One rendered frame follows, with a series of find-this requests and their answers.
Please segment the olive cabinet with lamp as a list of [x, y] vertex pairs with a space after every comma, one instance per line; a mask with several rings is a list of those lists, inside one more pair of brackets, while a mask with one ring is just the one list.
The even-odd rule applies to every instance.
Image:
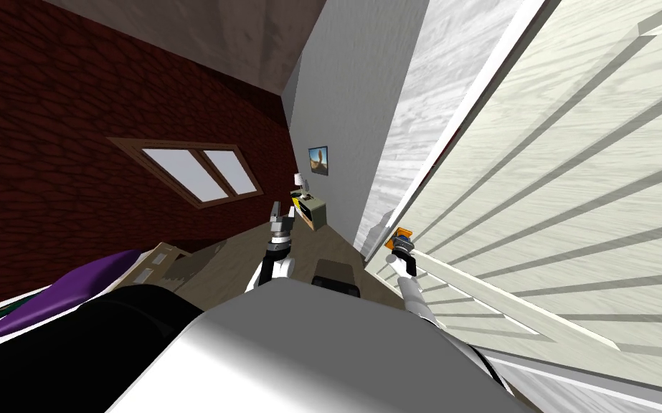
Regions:
[[294, 174], [294, 184], [298, 187], [291, 197], [300, 217], [312, 231], [327, 224], [326, 203], [310, 194], [310, 186], [300, 173]]

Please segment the brown wooden nightstand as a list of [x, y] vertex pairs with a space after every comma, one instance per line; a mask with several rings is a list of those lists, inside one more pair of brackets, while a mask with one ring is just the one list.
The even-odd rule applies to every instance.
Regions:
[[129, 285], [154, 283], [161, 279], [175, 260], [192, 254], [166, 242], [159, 242], [144, 252], [131, 267], [112, 285], [114, 289]]

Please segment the pale panelled door leaf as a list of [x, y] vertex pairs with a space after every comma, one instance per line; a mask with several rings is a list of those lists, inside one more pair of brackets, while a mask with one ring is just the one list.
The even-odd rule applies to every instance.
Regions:
[[662, 0], [542, 0], [400, 215], [439, 324], [662, 387]]

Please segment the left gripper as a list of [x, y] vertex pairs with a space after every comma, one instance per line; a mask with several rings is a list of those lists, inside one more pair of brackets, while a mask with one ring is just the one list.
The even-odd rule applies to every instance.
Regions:
[[290, 233], [293, 228], [293, 220], [295, 219], [295, 207], [290, 206], [288, 215], [280, 215], [280, 202], [275, 201], [271, 210], [270, 218], [270, 244], [278, 245], [288, 243], [290, 241]]

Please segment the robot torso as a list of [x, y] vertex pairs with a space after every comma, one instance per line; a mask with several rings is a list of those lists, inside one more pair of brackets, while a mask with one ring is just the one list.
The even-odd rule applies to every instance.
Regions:
[[107, 413], [531, 413], [412, 313], [280, 278], [192, 321]]

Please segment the framed wall picture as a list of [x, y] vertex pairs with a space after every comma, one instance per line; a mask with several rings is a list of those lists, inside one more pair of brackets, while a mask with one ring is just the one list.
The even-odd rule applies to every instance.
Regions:
[[321, 146], [308, 149], [311, 172], [328, 176], [328, 147]]

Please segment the brown framed window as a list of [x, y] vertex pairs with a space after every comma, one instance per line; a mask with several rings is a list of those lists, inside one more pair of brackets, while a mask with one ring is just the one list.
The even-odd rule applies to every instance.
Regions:
[[263, 195], [235, 144], [119, 137], [108, 140], [198, 209]]

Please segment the orange and blue door handle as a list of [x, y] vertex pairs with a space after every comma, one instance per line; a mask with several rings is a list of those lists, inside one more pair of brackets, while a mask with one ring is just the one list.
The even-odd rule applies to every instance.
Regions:
[[410, 230], [406, 230], [401, 227], [398, 227], [396, 228], [395, 231], [393, 231], [391, 237], [385, 242], [384, 246], [390, 250], [393, 250], [395, 238], [401, 238], [402, 240], [409, 242], [411, 236], [412, 236], [412, 232]]

